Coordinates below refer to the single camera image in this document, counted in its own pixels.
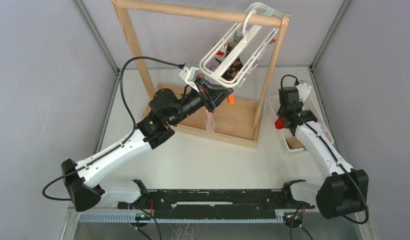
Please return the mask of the orange hanger clip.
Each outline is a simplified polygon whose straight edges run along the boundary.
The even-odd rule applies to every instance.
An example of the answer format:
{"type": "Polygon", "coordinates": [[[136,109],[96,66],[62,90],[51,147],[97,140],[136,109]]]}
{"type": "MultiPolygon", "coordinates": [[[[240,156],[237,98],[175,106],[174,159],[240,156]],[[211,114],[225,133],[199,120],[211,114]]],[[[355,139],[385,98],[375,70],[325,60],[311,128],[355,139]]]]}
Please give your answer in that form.
{"type": "Polygon", "coordinates": [[[235,98],[234,98],[234,94],[233,94],[233,93],[230,94],[230,95],[227,97],[227,102],[228,102],[231,106],[233,106],[233,105],[235,104],[235,98]]]}

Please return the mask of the red snowflake sock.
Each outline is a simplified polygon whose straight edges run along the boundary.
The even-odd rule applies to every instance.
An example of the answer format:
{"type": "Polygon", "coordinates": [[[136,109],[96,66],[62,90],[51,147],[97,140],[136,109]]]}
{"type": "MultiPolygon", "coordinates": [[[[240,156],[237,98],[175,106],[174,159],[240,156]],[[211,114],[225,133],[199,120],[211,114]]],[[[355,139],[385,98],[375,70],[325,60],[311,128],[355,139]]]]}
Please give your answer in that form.
{"type": "Polygon", "coordinates": [[[277,120],[274,122],[274,126],[277,130],[282,130],[285,128],[285,125],[280,118],[277,118],[277,120]]]}

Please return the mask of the pink sock with green patch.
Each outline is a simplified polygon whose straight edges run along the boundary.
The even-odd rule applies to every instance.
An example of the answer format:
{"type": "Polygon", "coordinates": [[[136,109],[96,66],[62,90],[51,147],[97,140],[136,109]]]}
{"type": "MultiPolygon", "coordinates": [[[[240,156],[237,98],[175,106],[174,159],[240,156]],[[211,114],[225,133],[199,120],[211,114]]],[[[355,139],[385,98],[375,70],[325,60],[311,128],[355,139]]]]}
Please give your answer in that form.
{"type": "Polygon", "coordinates": [[[205,125],[206,131],[208,134],[212,134],[215,131],[215,120],[214,120],[214,113],[205,109],[207,115],[207,122],[205,125]]]}

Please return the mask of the white plastic clip hanger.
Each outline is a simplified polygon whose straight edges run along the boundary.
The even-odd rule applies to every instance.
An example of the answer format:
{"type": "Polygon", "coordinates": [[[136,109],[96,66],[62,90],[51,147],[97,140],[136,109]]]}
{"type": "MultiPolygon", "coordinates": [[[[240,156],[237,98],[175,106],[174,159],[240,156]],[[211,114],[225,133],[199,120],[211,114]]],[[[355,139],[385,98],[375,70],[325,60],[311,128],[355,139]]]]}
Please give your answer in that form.
{"type": "Polygon", "coordinates": [[[208,80],[213,80],[226,88],[242,86],[279,32],[278,27],[254,24],[250,18],[255,15],[279,18],[283,16],[281,12],[261,2],[252,3],[245,13],[244,21],[235,23],[199,62],[199,70],[208,80]],[[224,52],[227,44],[233,40],[238,42],[236,47],[221,63],[218,63],[215,55],[218,51],[224,52]],[[238,57],[243,64],[242,69],[238,71],[233,81],[225,80],[223,74],[238,57]]]}

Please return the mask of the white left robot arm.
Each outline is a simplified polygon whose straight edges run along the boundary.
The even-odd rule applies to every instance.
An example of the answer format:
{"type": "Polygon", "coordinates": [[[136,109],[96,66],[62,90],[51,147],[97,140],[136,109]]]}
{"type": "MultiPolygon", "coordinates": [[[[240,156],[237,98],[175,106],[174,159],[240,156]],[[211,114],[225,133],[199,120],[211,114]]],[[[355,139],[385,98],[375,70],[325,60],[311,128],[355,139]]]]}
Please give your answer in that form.
{"type": "Polygon", "coordinates": [[[234,92],[232,88],[209,83],[200,77],[193,84],[195,87],[180,97],[170,88],[157,90],[148,104],[150,112],[135,124],[132,132],[86,159],[69,158],[61,163],[63,183],[76,211],[84,212],[108,199],[130,203],[138,209],[148,205],[150,196],[141,180],[133,180],[116,190],[101,186],[101,183],[125,162],[165,143],[175,134],[172,127],[202,108],[214,113],[234,92]]]}

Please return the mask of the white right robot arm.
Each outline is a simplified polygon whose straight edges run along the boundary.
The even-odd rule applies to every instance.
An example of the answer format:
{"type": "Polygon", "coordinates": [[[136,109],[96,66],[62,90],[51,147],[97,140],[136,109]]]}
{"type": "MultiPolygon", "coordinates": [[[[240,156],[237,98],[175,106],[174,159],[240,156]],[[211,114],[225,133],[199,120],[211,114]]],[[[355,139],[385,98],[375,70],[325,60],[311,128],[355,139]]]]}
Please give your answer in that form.
{"type": "Polygon", "coordinates": [[[326,219],[348,218],[349,214],[364,211],[365,218],[360,223],[366,223],[369,219],[367,173],[363,169],[354,169],[333,147],[318,118],[311,110],[303,109],[297,87],[281,87],[279,103],[279,120],[303,144],[323,179],[320,185],[304,179],[284,183],[282,203],[288,208],[295,208],[304,202],[317,207],[326,219]]]}

